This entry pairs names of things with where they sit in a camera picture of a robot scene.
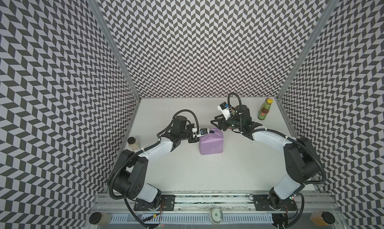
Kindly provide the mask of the pink wrapping paper sheet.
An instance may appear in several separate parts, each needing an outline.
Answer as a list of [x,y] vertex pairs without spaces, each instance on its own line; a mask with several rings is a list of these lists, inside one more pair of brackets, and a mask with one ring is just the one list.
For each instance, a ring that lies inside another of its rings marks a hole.
[[224,151],[223,132],[214,127],[207,135],[199,138],[199,151],[201,155],[220,154]]

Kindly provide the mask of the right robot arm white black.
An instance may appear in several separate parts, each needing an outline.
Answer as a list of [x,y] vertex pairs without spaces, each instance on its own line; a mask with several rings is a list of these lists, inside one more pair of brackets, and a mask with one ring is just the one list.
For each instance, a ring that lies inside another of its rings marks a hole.
[[222,131],[235,130],[236,133],[264,143],[284,155],[286,173],[280,182],[270,189],[266,198],[272,210],[281,210],[288,200],[306,185],[319,185],[327,180],[324,165],[308,138],[292,138],[252,121],[246,105],[232,107],[224,102],[217,109],[221,115],[211,121],[212,125]]

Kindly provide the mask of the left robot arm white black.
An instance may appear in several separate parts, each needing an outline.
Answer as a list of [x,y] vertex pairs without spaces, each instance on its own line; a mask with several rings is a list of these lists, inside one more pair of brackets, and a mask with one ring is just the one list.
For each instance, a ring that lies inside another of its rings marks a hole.
[[187,140],[196,143],[207,129],[199,127],[198,122],[189,124],[184,116],[175,116],[170,124],[157,134],[155,144],[136,151],[121,152],[108,180],[109,195],[114,200],[142,200],[158,207],[161,190],[146,183],[147,168],[150,162],[168,154]]

